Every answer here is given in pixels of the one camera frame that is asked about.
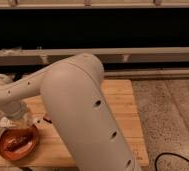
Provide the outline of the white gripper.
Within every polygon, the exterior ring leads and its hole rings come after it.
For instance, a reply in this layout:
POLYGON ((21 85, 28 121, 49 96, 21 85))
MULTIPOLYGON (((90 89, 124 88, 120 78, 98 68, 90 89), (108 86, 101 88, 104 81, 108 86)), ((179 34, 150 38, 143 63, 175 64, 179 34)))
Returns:
POLYGON ((24 103, 7 104, 1 106, 0 110, 4 113, 4 117, 0 120, 0 127, 10 128, 11 120, 21 118, 26 112, 27 106, 24 103))

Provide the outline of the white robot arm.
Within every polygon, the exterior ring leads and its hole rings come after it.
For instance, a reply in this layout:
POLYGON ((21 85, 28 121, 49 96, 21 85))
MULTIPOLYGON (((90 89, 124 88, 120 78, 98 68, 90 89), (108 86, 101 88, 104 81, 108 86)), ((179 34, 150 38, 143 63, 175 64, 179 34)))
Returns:
POLYGON ((0 107, 11 117, 39 95, 80 171, 142 171, 101 90, 104 68, 92 54, 55 62, 18 81, 0 74, 0 107))

